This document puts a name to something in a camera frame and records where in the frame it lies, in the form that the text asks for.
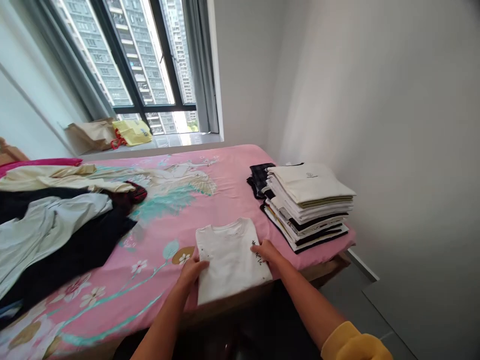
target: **gray curtain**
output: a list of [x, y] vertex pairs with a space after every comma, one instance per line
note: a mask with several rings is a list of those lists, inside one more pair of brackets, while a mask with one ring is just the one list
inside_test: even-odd
[[24, 11], [28, 13], [51, 53], [56, 57], [65, 78], [88, 116], [87, 120], [95, 121], [115, 116], [114, 110], [51, 0], [23, 0], [18, 5], [24, 7]]
[[182, 0], [182, 5], [198, 112], [198, 130], [218, 134], [207, 0]]

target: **floral bedsheet pattern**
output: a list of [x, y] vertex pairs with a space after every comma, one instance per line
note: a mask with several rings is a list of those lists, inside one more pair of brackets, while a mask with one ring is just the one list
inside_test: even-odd
[[[131, 180], [148, 191], [131, 214], [138, 224], [106, 264], [73, 279], [0, 332], [1, 359], [56, 359], [148, 327], [196, 250], [195, 231], [251, 218], [297, 269], [330, 260], [355, 232], [296, 255], [260, 210], [249, 166], [273, 162], [240, 145], [143, 158], [93, 161], [91, 177]], [[194, 291], [187, 309], [194, 309]]]

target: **paper bag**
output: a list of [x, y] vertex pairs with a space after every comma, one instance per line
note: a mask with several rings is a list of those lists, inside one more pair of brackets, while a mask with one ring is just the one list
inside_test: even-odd
[[97, 120], [94, 122], [71, 123], [68, 131], [85, 140], [92, 149], [111, 149], [111, 141], [116, 139], [112, 122], [115, 118]]
[[125, 139], [127, 146], [145, 144], [152, 141], [152, 134], [146, 123], [142, 120], [121, 120], [111, 123], [117, 129], [121, 137]]

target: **person's left hand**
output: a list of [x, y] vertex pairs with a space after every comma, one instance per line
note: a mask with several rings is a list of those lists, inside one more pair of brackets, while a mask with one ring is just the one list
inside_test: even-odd
[[198, 255], [189, 258], [183, 265], [177, 282], [191, 287], [198, 279], [200, 273], [208, 268], [209, 265], [209, 261], [200, 261]]

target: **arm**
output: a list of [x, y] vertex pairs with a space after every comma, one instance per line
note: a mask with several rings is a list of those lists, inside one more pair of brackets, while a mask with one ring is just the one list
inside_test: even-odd
[[361, 334], [285, 259], [269, 240], [252, 246], [280, 273], [281, 281], [291, 297], [308, 334], [325, 360], [378, 359], [392, 356], [377, 338]]
[[131, 360], [168, 360], [172, 358], [180, 319], [192, 285], [208, 261], [199, 261], [198, 256], [186, 261], [173, 289], [166, 297], [153, 324], [136, 348]]

